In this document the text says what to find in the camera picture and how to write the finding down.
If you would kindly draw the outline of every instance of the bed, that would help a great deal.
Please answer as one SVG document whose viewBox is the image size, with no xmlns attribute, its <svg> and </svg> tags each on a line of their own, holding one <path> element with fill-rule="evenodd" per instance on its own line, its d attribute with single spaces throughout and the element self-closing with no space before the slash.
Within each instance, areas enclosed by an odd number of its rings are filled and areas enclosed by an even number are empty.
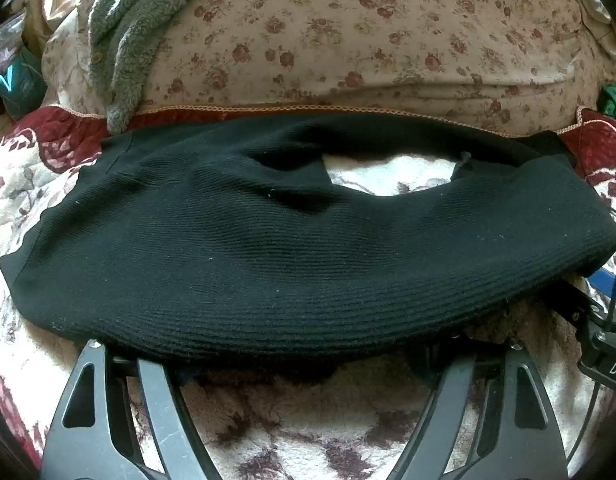
<svg viewBox="0 0 616 480">
<path fill-rule="evenodd" d="M 55 20 L 42 58 L 44 106 L 0 141 L 0 256 L 70 192 L 80 167 L 96 163 L 108 134 L 104 104 L 88 81 L 92 1 L 72 0 Z M 586 26 L 592 14 L 580 1 L 191 0 L 164 35 L 130 128 L 367 110 L 436 116 L 507 136 L 560 130 L 580 176 L 616 208 L 616 121 L 591 109 L 600 85 L 616 81 L 616 48 L 595 38 L 616 31 L 609 23 L 606 33 Z M 233 20 L 239 27 L 229 27 Z M 454 167 L 417 154 L 325 163 L 335 184 L 377 195 L 443 184 Z M 606 268 L 615 272 L 616 255 Z M 577 370 L 570 325 L 527 300 L 467 332 L 526 343 L 568 452 L 592 390 Z M 37 466 L 78 352 L 19 316 L 0 273 L 0 409 Z M 400 354 L 311 377 L 217 369 L 191 377 L 183 388 L 188 408 L 226 479 L 386 478 L 428 392 Z M 139 390 L 129 386 L 144 459 L 159 470 Z M 614 412 L 616 394 L 602 388 L 571 472 Z M 471 404 L 448 470 L 465 460 L 476 416 Z"/>
</svg>

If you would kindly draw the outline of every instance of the screw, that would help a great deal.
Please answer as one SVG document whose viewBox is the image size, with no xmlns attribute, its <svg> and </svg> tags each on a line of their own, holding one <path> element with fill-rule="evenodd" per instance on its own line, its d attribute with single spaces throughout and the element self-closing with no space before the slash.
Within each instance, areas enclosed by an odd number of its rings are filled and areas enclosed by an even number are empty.
<svg viewBox="0 0 616 480">
<path fill-rule="evenodd" d="M 521 350 L 524 347 L 524 342 L 521 341 L 521 339 L 517 337 L 511 337 L 510 340 L 508 341 L 508 345 L 513 350 Z"/>
</svg>

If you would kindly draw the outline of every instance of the ribbed knit fabric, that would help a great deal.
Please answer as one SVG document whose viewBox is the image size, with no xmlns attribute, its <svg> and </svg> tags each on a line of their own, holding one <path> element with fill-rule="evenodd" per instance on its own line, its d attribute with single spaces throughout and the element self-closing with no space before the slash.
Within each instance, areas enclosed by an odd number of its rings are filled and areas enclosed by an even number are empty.
<svg viewBox="0 0 616 480">
<path fill-rule="evenodd" d="M 268 116 L 102 148 L 0 265 L 36 325 L 161 361 L 382 352 L 616 250 L 565 158 L 441 121 Z M 393 197 L 334 186 L 322 164 L 400 152 L 463 162 Z"/>
</svg>

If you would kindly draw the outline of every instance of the fuzzy gray fabric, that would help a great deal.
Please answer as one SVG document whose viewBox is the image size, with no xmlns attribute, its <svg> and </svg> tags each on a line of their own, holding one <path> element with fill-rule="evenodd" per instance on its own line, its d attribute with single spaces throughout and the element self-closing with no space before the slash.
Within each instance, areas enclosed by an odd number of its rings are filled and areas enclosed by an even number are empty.
<svg viewBox="0 0 616 480">
<path fill-rule="evenodd" d="M 90 77 L 106 103 L 108 130 L 128 126 L 165 26 L 188 0 L 95 0 L 90 12 Z"/>
</svg>

